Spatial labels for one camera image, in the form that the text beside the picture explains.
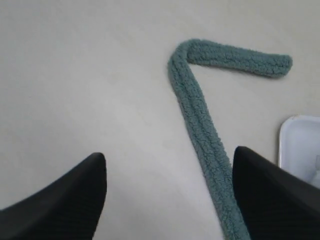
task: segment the fuzzy teal rope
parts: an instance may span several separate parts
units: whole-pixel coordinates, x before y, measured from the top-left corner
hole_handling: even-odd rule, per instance
[[[168,63],[170,82],[180,104],[224,236],[227,240],[249,240],[247,227],[234,197],[230,161],[188,63],[279,78],[288,73],[292,59],[288,55],[266,54],[192,39],[179,45]]]

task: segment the green fleece cord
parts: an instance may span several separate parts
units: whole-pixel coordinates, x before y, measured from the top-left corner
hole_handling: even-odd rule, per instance
[[[288,55],[266,54],[192,39],[179,45],[168,63],[170,82],[180,104],[225,239],[249,240],[250,235],[234,197],[230,161],[188,63],[279,78],[288,73],[292,59]]]

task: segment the white floor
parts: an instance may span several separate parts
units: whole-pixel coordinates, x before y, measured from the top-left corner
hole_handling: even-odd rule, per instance
[[[289,116],[320,116],[317,0],[0,1],[0,208],[107,158],[95,240],[223,239],[166,64],[190,38],[293,57],[268,80],[192,66],[230,158],[277,159]]]

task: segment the white tray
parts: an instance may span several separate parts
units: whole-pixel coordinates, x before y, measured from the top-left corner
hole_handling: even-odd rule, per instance
[[[320,168],[320,117],[296,115],[282,124],[278,164],[312,184]]]

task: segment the gray surface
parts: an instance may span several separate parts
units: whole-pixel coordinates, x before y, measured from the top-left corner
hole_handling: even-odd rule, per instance
[[[319,4],[294,2],[0,1],[0,208],[99,151],[95,240],[222,239],[166,64],[189,38],[292,55],[279,81],[192,67],[228,155],[275,161],[281,122],[320,115]]]

